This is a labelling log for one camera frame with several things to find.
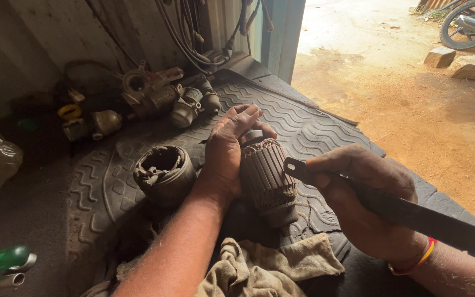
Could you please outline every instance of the hand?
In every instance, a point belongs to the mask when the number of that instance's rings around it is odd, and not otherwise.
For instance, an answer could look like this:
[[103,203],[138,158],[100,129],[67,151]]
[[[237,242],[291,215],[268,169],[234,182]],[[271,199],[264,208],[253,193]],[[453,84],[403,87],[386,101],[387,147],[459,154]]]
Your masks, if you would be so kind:
[[425,235],[371,213],[359,203],[344,180],[326,173],[338,171],[375,189],[417,203],[413,179],[404,165],[383,159],[358,144],[336,148],[307,160],[306,165],[308,170],[317,172],[314,182],[354,246],[369,256],[399,266],[396,268],[409,268],[419,261],[428,243]]
[[192,189],[223,206],[241,195],[239,167],[241,148],[238,137],[248,128],[262,130],[267,138],[278,136],[267,123],[258,122],[263,112],[257,105],[230,108],[215,124],[206,143],[205,164]]

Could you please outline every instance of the green screwdriver handle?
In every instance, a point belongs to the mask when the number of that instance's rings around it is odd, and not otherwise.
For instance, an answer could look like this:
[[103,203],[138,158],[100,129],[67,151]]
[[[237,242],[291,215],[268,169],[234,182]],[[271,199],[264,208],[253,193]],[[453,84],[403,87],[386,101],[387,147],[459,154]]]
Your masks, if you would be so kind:
[[30,250],[24,245],[17,245],[0,251],[0,273],[13,266],[25,264]]

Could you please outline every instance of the yellow plastic part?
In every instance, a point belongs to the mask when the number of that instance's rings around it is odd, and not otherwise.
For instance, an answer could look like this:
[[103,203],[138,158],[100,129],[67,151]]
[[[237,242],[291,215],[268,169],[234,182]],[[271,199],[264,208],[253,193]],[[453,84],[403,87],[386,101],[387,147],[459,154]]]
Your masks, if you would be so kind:
[[82,116],[82,109],[78,104],[67,104],[58,109],[58,115],[66,121],[74,120]]

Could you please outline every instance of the fingernail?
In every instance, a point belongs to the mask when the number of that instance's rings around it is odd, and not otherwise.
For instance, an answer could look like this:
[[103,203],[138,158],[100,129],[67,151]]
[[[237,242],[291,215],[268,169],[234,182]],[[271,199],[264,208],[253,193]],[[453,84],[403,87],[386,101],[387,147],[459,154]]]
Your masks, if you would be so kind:
[[258,105],[253,104],[253,105],[250,105],[247,109],[245,109],[245,113],[251,116],[254,113],[258,112],[259,109],[260,108],[258,107]]
[[314,175],[314,184],[317,188],[326,188],[331,182],[331,178],[325,173],[317,173]]

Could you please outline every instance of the red thread bracelet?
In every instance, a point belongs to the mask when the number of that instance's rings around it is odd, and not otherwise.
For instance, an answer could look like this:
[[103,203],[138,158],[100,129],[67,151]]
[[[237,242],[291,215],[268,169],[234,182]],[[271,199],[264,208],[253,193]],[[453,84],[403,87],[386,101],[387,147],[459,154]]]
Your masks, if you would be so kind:
[[428,256],[430,256],[430,254],[433,252],[434,250],[434,246],[435,246],[435,243],[437,242],[437,240],[433,239],[432,237],[428,237],[428,251],[426,251],[426,253],[424,253],[424,256],[421,258],[421,260],[419,261],[419,263],[417,263],[415,266],[413,266],[412,268],[406,270],[405,272],[398,272],[397,270],[395,270],[392,266],[392,264],[388,263],[388,268],[390,269],[390,271],[393,273],[393,275],[407,275],[409,274],[410,272],[412,272],[414,269],[416,269],[417,267],[423,265],[423,263],[426,261],[426,259],[428,259]]

